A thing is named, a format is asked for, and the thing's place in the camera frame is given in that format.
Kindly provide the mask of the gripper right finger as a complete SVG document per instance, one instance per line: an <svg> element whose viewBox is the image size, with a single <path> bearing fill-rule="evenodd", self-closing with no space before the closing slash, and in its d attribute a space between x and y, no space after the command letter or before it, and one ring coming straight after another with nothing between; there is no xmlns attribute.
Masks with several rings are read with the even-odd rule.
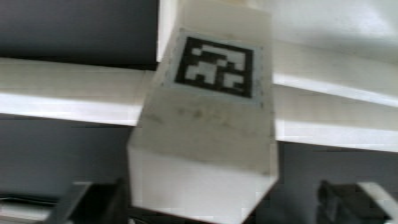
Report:
<svg viewBox="0 0 398 224"><path fill-rule="evenodd" d="M317 224L398 224L398 200L376 182L321 182Z"/></svg>

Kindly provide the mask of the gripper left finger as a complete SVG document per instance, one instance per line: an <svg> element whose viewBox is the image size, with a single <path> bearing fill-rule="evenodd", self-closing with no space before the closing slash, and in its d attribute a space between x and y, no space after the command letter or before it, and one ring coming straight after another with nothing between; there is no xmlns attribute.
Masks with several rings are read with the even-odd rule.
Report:
<svg viewBox="0 0 398 224"><path fill-rule="evenodd" d="M0 224L131 224L125 181L75 182L59 200L0 194Z"/></svg>

